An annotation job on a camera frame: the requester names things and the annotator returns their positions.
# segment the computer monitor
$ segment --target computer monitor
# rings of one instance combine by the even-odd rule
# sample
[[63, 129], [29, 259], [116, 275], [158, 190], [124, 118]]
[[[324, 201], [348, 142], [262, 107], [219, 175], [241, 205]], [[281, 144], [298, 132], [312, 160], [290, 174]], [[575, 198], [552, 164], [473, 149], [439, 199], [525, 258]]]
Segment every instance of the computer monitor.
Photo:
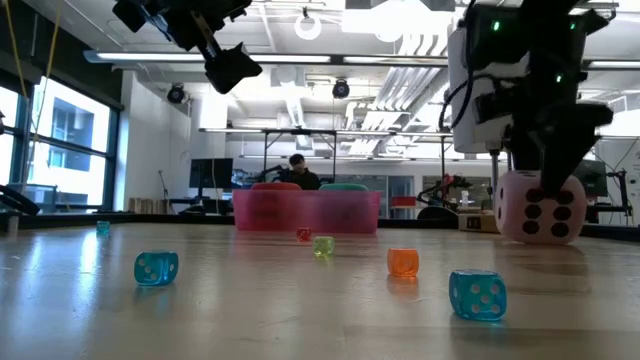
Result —
[[203, 189], [230, 189], [232, 171], [233, 159], [193, 159], [189, 187], [198, 189], [199, 198]]
[[607, 167], [602, 161], [582, 160], [573, 175], [580, 180], [587, 197], [607, 197]]

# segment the green container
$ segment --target green container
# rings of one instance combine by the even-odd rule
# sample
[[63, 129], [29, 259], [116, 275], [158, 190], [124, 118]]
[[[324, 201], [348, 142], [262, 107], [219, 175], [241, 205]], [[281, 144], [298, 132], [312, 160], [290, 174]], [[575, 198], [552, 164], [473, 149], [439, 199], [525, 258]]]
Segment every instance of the green container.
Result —
[[320, 190], [328, 191], [369, 191], [364, 185], [360, 184], [324, 184], [320, 187]]

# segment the wooden table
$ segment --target wooden table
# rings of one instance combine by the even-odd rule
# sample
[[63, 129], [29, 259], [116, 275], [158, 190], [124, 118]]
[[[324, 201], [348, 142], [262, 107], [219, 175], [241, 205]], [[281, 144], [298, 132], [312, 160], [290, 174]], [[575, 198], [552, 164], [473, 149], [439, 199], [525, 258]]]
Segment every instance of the wooden table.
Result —
[[[640, 247], [570, 247], [498, 235], [380, 230], [336, 236], [315, 259], [294, 234], [130, 224], [0, 237], [0, 359], [638, 359]], [[416, 279], [387, 277], [389, 247], [416, 247]], [[142, 288], [143, 250], [180, 256], [176, 282]], [[499, 323], [452, 315], [454, 269], [496, 270]]]

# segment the large pink die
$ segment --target large pink die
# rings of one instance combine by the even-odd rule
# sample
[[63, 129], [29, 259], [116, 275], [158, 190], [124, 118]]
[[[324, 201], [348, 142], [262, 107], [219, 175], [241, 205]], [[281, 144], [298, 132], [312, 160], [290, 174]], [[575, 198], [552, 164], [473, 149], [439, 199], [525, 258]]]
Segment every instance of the large pink die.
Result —
[[494, 200], [498, 230], [528, 244], [568, 244], [582, 230], [587, 198], [575, 176], [555, 199], [540, 188], [539, 171], [510, 171], [500, 177]]

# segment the green die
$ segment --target green die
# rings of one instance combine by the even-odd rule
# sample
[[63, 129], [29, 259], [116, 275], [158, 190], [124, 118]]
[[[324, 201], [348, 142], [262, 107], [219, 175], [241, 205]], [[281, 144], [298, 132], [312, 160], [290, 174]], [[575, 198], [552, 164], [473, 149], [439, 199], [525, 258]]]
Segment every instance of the green die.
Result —
[[329, 236], [318, 236], [313, 239], [313, 253], [316, 256], [333, 255], [334, 241]]

